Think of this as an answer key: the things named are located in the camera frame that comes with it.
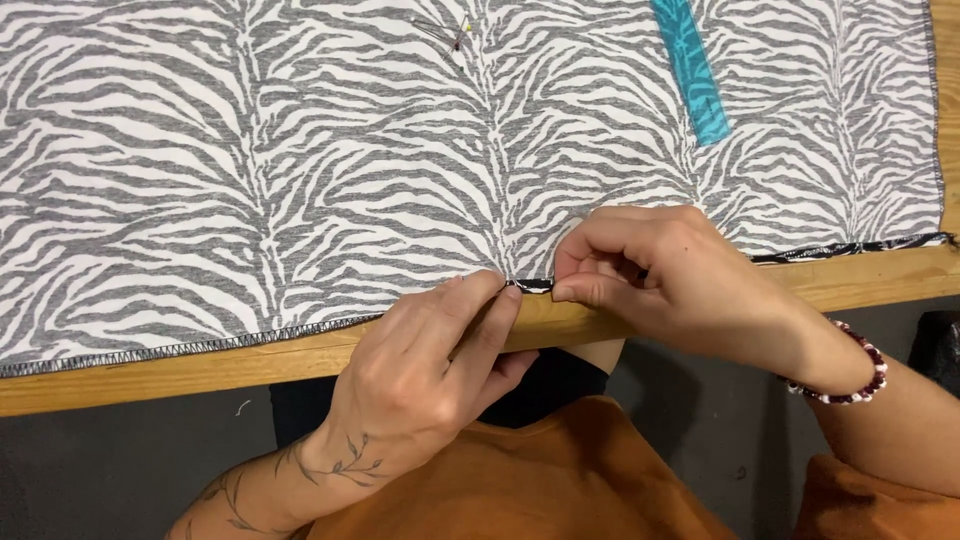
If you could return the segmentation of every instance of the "wooden table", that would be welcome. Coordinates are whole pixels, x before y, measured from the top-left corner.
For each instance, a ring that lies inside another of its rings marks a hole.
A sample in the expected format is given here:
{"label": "wooden table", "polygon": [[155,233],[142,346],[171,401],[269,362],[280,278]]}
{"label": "wooden table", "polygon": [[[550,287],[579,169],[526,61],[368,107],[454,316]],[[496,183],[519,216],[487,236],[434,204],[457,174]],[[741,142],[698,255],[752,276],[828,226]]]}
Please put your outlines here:
{"label": "wooden table", "polygon": [[[960,233],[960,0],[933,0],[940,91],[939,151],[946,192],[942,231]],[[949,246],[765,266],[822,311],[960,293]],[[267,345],[0,380],[0,416],[105,405],[282,380],[335,375],[371,324]],[[610,315],[528,295],[511,351],[626,337]]]}

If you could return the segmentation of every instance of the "fingernail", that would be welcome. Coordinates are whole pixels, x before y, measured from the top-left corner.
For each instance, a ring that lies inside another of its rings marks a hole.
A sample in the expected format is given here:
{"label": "fingernail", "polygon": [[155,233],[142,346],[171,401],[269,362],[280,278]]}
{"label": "fingernail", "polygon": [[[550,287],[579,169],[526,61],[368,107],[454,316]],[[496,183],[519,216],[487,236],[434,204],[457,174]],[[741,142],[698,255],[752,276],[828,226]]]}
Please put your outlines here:
{"label": "fingernail", "polygon": [[523,298],[523,291],[520,290],[520,287],[516,285],[507,285],[503,289],[503,294],[513,298],[514,300],[519,300]]}
{"label": "fingernail", "polygon": [[566,302],[573,299],[573,289],[570,287],[553,287],[553,301]]}

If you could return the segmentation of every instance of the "maroon and white bracelet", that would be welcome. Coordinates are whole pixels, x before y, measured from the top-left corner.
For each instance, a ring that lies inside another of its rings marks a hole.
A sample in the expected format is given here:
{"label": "maroon and white bracelet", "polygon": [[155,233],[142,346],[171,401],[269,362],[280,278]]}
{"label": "maroon and white bracelet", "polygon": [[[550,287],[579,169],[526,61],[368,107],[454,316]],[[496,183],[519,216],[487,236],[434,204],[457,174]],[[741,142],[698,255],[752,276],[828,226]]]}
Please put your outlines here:
{"label": "maroon and white bracelet", "polygon": [[863,347],[863,350],[867,352],[867,356],[870,357],[870,360],[873,361],[874,378],[870,381],[870,384],[867,384],[863,387],[863,389],[859,390],[858,392],[854,392],[849,396],[829,396],[827,394],[821,394],[820,392],[811,390],[795,380],[790,380],[786,377],[780,377],[780,379],[786,382],[786,389],[791,394],[801,394],[810,399],[820,400],[825,404],[849,405],[856,402],[869,402],[874,398],[874,393],[877,392],[877,390],[887,385],[887,363],[883,361],[883,356],[880,355],[880,351],[878,351],[876,347],[870,343],[867,343],[866,338],[850,330],[850,325],[847,323],[841,323],[840,321],[831,320],[830,322],[833,323],[838,329],[842,330],[846,335],[852,337],[857,343],[859,343],[860,347]]}

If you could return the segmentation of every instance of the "gray floor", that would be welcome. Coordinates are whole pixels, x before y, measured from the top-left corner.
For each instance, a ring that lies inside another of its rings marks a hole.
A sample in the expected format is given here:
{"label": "gray floor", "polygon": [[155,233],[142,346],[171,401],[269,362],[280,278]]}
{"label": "gray floor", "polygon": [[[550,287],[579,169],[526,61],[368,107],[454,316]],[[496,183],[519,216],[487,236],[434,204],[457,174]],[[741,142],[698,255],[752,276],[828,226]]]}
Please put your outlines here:
{"label": "gray floor", "polygon": [[[906,359],[921,313],[958,308],[948,297],[833,316]],[[737,534],[788,536],[806,461],[827,449],[802,400],[758,370],[640,340],[609,393]],[[158,538],[220,471],[272,450],[271,425],[265,387],[0,418],[0,539]]]}

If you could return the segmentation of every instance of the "gray and white fabric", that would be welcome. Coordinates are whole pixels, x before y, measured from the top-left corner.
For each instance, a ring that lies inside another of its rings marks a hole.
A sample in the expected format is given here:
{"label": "gray and white fabric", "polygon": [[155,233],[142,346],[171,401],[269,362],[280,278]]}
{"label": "gray and white fabric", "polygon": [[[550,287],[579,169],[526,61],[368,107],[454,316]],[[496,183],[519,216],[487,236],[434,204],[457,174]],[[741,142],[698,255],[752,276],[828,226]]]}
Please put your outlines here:
{"label": "gray and white fabric", "polygon": [[[0,3],[0,376],[546,280],[600,205],[760,257],[939,241],[924,0],[692,3],[732,124],[703,148],[648,0]],[[472,29],[445,57],[411,17]]]}

